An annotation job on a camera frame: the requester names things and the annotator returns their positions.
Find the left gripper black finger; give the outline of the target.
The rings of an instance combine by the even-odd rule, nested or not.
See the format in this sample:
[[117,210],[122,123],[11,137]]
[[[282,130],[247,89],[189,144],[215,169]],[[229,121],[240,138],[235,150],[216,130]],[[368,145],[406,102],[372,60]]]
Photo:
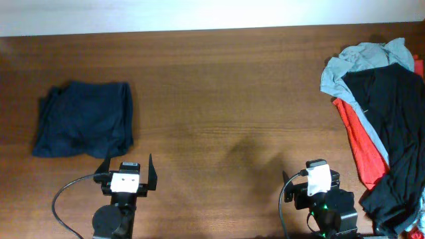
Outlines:
[[110,161],[111,161],[110,152],[106,153],[106,156],[100,166],[96,169],[95,174],[107,173],[110,170]]
[[157,173],[153,165],[152,154],[149,155],[148,181],[147,188],[149,191],[155,191],[157,188]]

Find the black t-shirt with white logo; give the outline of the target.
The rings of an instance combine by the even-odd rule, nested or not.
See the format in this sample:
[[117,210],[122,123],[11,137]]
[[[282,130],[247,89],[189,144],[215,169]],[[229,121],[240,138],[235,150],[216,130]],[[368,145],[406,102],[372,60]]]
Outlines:
[[388,153],[388,173],[361,205],[379,233],[396,238],[414,222],[424,191],[424,83],[397,63],[343,81]]

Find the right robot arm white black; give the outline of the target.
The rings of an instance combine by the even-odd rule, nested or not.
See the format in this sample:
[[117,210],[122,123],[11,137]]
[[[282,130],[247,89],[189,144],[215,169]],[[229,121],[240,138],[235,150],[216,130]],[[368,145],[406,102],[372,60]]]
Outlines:
[[282,203],[294,202],[297,210],[307,209],[306,220],[313,218],[319,227],[311,230],[315,238],[354,239],[360,238],[357,230],[358,214],[354,207],[354,193],[340,188],[340,174],[334,170],[331,173],[331,188],[326,193],[307,194],[307,183],[293,184],[292,181],[302,176],[299,172],[289,177],[282,173],[284,186],[278,199],[280,218],[283,217]]

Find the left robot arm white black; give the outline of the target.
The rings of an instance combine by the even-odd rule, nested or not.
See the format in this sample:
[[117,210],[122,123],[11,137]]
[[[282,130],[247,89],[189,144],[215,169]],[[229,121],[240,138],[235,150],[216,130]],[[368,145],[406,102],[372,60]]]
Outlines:
[[117,171],[110,170],[110,158],[98,167],[94,181],[100,185],[110,203],[100,207],[93,215],[93,238],[131,239],[137,210],[137,199],[146,197],[157,187],[157,173],[153,159],[149,158],[148,180],[140,182],[139,163],[122,162]]

